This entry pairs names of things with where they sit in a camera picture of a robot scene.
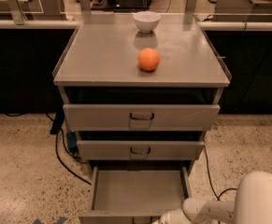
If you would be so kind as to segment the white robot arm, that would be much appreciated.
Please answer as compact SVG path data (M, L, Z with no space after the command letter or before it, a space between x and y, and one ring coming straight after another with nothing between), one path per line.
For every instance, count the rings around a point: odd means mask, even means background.
M181 208L164 213L151 224L272 224L272 174L256 171L245 175L233 202L187 198Z

